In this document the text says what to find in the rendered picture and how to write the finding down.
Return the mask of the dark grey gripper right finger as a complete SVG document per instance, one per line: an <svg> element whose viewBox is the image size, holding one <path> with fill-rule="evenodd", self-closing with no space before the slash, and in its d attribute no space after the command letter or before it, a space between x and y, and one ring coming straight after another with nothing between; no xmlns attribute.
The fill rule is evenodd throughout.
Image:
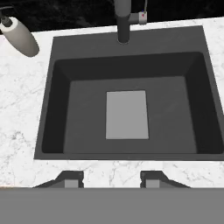
<svg viewBox="0 0 224 224"><path fill-rule="evenodd" d="M162 171L141 171L141 188L188 188L175 180L169 179Z"/></svg>

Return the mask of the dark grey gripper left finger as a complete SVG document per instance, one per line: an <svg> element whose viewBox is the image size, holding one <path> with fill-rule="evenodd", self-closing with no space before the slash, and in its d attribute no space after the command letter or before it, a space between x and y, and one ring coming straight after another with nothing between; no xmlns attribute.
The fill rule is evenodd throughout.
<svg viewBox="0 0 224 224"><path fill-rule="evenodd" d="M83 188L83 179L83 171L62 171L56 179L36 185L36 188Z"/></svg>

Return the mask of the dark grey sink basin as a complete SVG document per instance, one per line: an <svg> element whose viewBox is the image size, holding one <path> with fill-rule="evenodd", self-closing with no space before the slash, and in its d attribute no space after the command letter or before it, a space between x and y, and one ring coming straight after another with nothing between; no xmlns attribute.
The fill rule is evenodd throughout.
<svg viewBox="0 0 224 224"><path fill-rule="evenodd" d="M54 38L34 157L224 161L203 27Z"/></svg>

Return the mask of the grey sink faucet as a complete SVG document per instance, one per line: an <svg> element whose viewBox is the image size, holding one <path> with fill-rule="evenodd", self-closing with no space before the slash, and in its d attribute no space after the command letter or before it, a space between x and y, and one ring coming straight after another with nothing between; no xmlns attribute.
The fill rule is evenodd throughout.
<svg viewBox="0 0 224 224"><path fill-rule="evenodd" d="M131 0L114 0L117 24L117 41L120 44L129 43L131 25L147 24L147 5L148 0L144 0L143 10L138 13L132 13Z"/></svg>

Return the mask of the grey soap dispenser bottle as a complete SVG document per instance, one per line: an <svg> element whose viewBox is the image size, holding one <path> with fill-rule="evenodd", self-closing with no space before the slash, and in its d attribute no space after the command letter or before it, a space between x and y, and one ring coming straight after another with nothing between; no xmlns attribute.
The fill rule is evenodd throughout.
<svg viewBox="0 0 224 224"><path fill-rule="evenodd" d="M8 42L26 57L35 57L39 53L39 45L29 29L15 17L3 14L11 6L0 7L0 31Z"/></svg>

